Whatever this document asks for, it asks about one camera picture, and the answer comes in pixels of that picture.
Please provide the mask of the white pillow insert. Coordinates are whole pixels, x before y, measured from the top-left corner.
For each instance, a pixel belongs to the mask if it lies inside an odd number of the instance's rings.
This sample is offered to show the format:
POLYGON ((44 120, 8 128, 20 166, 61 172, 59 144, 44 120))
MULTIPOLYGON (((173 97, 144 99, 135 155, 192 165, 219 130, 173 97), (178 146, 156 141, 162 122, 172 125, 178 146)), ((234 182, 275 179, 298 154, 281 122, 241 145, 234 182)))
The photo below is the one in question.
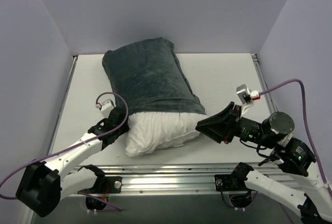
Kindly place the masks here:
POLYGON ((156 149, 182 146, 199 136, 196 125, 205 114, 145 112, 129 116, 126 155, 138 157, 156 149))

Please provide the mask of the zebra and grey pillowcase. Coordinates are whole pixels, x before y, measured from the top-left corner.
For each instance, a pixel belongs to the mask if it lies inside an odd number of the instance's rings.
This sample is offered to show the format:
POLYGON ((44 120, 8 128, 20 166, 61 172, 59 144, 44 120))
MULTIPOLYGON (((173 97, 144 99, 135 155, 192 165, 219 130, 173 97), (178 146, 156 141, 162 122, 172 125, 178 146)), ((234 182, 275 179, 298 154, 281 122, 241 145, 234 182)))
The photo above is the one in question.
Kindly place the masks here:
POLYGON ((107 51, 102 66, 112 91, 122 96, 129 114, 145 112, 205 114, 184 75, 174 44, 162 37, 107 51))

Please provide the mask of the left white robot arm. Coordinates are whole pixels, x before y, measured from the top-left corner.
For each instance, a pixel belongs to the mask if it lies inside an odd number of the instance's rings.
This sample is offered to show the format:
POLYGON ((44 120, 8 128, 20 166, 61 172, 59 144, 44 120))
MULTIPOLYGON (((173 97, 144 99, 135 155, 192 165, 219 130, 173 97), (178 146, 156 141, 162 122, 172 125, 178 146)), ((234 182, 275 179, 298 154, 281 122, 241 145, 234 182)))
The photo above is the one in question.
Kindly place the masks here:
POLYGON ((108 193, 105 173, 95 165, 80 164, 113 144, 128 132, 128 110, 114 107, 75 143, 28 165, 16 191, 16 198, 38 216, 49 215, 61 200, 75 193, 108 193))

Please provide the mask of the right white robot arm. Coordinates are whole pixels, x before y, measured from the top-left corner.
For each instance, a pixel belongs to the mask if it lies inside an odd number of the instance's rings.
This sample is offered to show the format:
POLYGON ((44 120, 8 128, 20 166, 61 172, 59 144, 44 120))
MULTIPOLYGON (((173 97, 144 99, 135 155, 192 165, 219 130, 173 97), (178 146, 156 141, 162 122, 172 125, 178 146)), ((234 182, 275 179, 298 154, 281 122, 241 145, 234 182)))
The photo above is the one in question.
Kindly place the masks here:
POLYGON ((201 120, 196 130, 217 143, 228 144, 234 137, 241 142, 271 149, 270 155, 260 154, 259 163, 274 163, 291 177, 300 190, 290 188, 240 162, 230 174, 236 189, 257 191, 279 202, 301 218, 302 223, 331 223, 330 184, 319 172, 319 161, 306 143, 293 136, 292 118, 283 112, 272 113, 259 123, 242 116, 242 107, 230 102, 221 112, 201 120))

